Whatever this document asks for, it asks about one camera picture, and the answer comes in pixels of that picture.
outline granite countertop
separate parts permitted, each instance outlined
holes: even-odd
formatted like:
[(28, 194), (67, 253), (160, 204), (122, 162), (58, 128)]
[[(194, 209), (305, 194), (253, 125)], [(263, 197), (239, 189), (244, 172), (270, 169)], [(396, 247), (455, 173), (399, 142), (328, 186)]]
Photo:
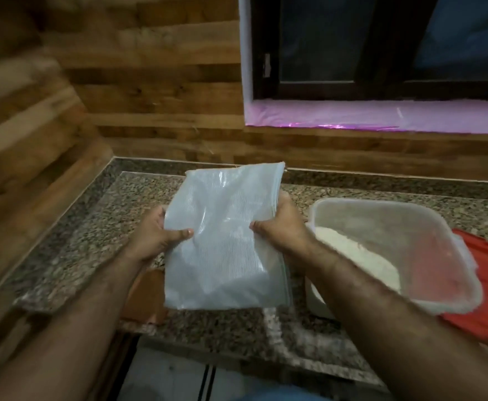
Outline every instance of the granite countertop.
[[(178, 169), (172, 166), (157, 161), (115, 159), (5, 282), (18, 293), (19, 304), (28, 310), (52, 313), (73, 296), (97, 266), (124, 243), (143, 211), (154, 204), (170, 202), (184, 179), (178, 174), (192, 164)], [(435, 209), (451, 227), (488, 240), (488, 183), (443, 184), (314, 173), (293, 172), (282, 185), (304, 215), (322, 197), (413, 202)], [(420, 194), (428, 191), (436, 195)], [(160, 256), (153, 267), (162, 264)], [(303, 277), (292, 276), (292, 288), (294, 306), (288, 309), (174, 311), (159, 327), (124, 321), (120, 327), (209, 354), (260, 359), (380, 384), (342, 327), (309, 313)]]

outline hand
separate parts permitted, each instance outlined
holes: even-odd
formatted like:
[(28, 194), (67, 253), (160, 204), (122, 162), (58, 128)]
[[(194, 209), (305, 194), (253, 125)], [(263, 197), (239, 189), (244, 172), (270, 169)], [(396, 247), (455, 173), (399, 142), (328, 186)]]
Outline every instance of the hand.
[(300, 211), (286, 191), (279, 192), (275, 217), (267, 221), (253, 221), (249, 225), (277, 250), (285, 255), (300, 256), (314, 240), (314, 235), (305, 226)]
[(124, 248), (129, 258), (137, 261), (151, 260), (194, 235), (192, 229), (177, 231), (164, 229), (165, 213), (164, 208), (159, 205), (144, 215)]

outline window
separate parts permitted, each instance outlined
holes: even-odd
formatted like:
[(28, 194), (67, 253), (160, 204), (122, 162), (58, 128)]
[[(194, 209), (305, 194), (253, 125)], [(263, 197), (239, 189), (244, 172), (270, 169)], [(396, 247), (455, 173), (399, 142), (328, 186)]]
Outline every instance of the window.
[(488, 0), (252, 0), (254, 98), (488, 99)]

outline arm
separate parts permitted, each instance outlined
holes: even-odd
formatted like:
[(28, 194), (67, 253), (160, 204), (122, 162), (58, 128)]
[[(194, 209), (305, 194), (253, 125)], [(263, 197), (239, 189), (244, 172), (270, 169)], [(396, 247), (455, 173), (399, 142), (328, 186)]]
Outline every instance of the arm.
[(396, 397), (488, 400), (488, 354), (316, 240), (287, 193), (250, 227), (300, 265)]
[(18, 357), (0, 372), (0, 400), (82, 400), (114, 335), (135, 277), (192, 230), (163, 229), (164, 209), (144, 217), (129, 242)]

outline forearm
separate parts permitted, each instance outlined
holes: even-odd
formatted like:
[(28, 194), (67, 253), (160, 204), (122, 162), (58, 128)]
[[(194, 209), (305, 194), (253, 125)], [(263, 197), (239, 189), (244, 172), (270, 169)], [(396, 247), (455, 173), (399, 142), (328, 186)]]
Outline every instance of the forearm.
[(81, 400), (114, 335), (141, 264), (121, 251), (0, 373), (0, 399)]
[(307, 276), (389, 389), (409, 400), (488, 400), (488, 355), (312, 240)]

